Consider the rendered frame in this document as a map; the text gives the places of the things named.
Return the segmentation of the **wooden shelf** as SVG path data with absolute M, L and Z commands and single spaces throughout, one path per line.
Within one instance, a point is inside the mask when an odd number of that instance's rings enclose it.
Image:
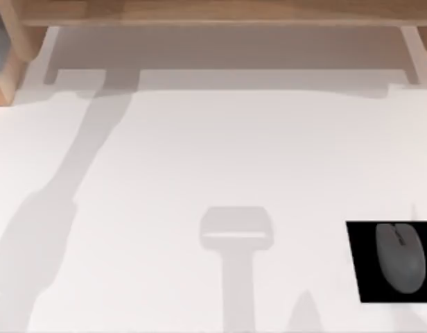
M 427 0 L 13 0 L 28 60 L 58 30 L 50 68 L 403 69 L 404 30 L 427 53 Z

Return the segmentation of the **black mouse pad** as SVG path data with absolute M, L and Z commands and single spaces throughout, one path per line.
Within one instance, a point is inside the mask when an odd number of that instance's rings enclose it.
M 379 223 L 409 223 L 417 230 L 426 254 L 426 279 L 416 293 L 399 293 L 383 277 L 376 254 Z M 362 303 L 427 303 L 427 221 L 347 221 L 346 227 Z

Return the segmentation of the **grey computer mouse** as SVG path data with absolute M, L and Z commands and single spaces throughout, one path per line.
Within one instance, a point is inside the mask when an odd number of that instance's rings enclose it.
M 402 294 L 416 293 L 426 279 L 426 254 L 415 227 L 409 223 L 379 223 L 376 254 L 383 277 Z

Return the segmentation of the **wooden cabinet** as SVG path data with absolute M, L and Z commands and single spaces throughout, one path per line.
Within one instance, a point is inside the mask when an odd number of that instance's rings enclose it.
M 0 0 L 0 107 L 12 104 L 25 70 L 46 36 L 46 27 L 24 23 L 32 1 Z

